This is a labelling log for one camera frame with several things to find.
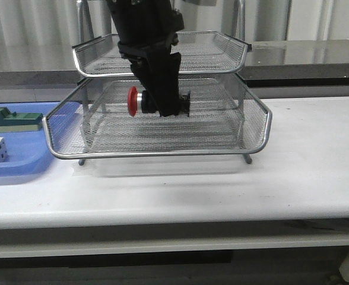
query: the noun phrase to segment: green block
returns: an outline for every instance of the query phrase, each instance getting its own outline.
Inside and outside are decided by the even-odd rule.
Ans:
[[[38,131],[42,127],[41,113],[11,113],[0,107],[0,132]]]

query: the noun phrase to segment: white wall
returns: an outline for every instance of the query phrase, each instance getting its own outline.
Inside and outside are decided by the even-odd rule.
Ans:
[[[217,0],[216,6],[206,7],[175,0],[174,6],[183,14],[188,31],[230,33],[233,2]],[[89,1],[89,5],[94,34],[109,33],[112,22],[106,3]],[[349,38],[349,0],[246,0],[248,42],[346,38]],[[78,43],[75,0],[0,0],[0,45],[61,43]]]
[[[335,0],[329,39],[349,38],[349,0]]]
[[[323,0],[293,0],[288,24],[288,40],[316,40]]]

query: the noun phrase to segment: metal mesh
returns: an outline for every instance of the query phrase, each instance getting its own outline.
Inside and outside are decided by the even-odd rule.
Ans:
[[[180,79],[180,89],[191,91],[189,117],[131,117],[126,95],[132,85],[142,90],[139,81],[88,80],[47,117],[53,150],[69,158],[195,150],[250,153],[267,139],[268,112],[235,75]]]
[[[244,64],[246,44],[217,32],[178,33],[179,44],[172,52],[180,52],[180,74],[227,73]],[[118,35],[107,35],[74,49],[76,66],[87,77],[132,75],[130,62],[122,59]]]

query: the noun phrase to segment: white table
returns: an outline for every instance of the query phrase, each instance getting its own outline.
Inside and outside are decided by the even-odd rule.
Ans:
[[[55,159],[42,176],[0,185],[0,229],[349,217],[349,97],[265,103],[271,135],[252,165]]]

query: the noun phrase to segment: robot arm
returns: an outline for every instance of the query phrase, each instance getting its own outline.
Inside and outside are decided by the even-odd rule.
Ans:
[[[142,111],[178,115],[183,109],[178,84],[181,54],[171,54],[171,49],[178,43],[176,32],[184,28],[182,14],[172,9],[170,0],[106,1],[119,34],[119,51],[146,89]]]

